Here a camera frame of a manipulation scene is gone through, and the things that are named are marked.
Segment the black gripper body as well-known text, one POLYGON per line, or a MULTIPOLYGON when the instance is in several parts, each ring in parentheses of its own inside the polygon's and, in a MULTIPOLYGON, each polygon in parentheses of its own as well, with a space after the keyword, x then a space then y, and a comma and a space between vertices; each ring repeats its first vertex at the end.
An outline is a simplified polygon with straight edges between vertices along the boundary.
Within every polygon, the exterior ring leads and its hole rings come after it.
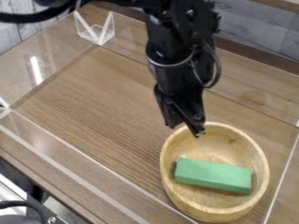
POLYGON ((201 99, 220 79, 213 35, 220 15, 212 8, 145 8, 145 56, 156 84, 173 100, 201 99))

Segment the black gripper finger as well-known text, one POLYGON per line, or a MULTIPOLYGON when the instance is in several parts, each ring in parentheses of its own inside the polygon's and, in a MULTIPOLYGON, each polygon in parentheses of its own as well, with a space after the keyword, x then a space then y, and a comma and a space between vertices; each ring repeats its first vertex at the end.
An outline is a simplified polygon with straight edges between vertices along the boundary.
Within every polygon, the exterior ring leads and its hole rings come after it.
POLYGON ((196 138, 201 137, 205 134, 205 113, 201 99, 194 99, 192 101, 178 99, 173 100, 172 104, 190 133, 196 138))
POLYGON ((158 85, 153 86, 153 96, 162 114, 164 124, 173 129, 182 123, 182 118, 177 108, 173 105, 172 99, 166 96, 158 85))

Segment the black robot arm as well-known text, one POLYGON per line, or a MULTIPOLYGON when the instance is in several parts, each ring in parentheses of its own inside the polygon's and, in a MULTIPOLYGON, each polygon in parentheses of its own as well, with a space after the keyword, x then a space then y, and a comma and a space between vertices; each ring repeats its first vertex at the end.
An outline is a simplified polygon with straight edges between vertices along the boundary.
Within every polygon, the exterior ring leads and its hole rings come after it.
POLYGON ((218 82, 221 64, 213 35, 220 14, 213 0, 96 0, 144 12, 145 57, 165 126, 185 124, 205 134, 202 91, 218 82))

